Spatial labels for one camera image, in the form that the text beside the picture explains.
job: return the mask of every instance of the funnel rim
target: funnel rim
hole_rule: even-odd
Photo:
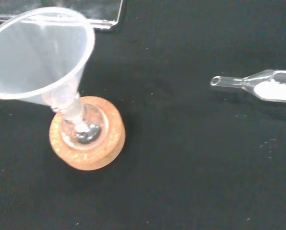
[[[86,64],[88,59],[90,58],[94,46],[95,46],[95,31],[93,26],[88,22],[87,18],[83,16],[81,13],[68,9],[68,8],[63,8],[63,7],[43,7],[43,8],[38,8],[35,10],[27,11],[24,13],[21,13],[8,21],[4,22],[3,24],[0,25],[0,32],[3,31],[4,29],[8,28],[10,25],[21,21],[22,19],[35,16],[41,13],[64,13],[66,15],[69,15],[76,20],[82,25],[82,27],[85,28],[86,36],[87,36],[87,43],[86,43],[86,49],[84,54],[82,55],[81,59],[78,61],[78,63],[74,66],[74,68],[69,71],[64,77],[60,78],[59,80],[55,81],[54,83],[47,85],[43,88],[29,91],[29,92],[23,92],[23,93],[2,93],[0,92],[0,99],[2,100],[11,100],[11,99],[23,99],[23,98],[28,98],[28,97],[33,97],[40,95],[42,93],[48,92],[52,89],[55,89],[62,85],[63,83],[67,82],[71,78],[75,76],[77,72],[79,72]]]

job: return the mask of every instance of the funnel stem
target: funnel stem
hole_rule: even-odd
[[[87,124],[83,121],[83,105],[80,100],[80,95],[77,93],[73,102],[66,108],[53,108],[54,112],[62,114],[64,120],[74,125],[77,132],[85,132],[89,130]]]

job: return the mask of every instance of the flask neck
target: flask neck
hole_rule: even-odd
[[[243,82],[243,78],[216,76],[212,78],[210,85],[213,87],[241,88]]]

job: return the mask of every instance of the white powder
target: white powder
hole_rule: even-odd
[[[264,99],[286,101],[286,85],[264,81],[255,86],[254,92]]]

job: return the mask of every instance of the funnel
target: funnel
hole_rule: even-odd
[[[77,92],[94,44],[93,27],[70,9],[40,8],[0,25],[0,99],[49,105],[57,113],[52,133],[74,152],[91,152],[109,131],[101,105]]]

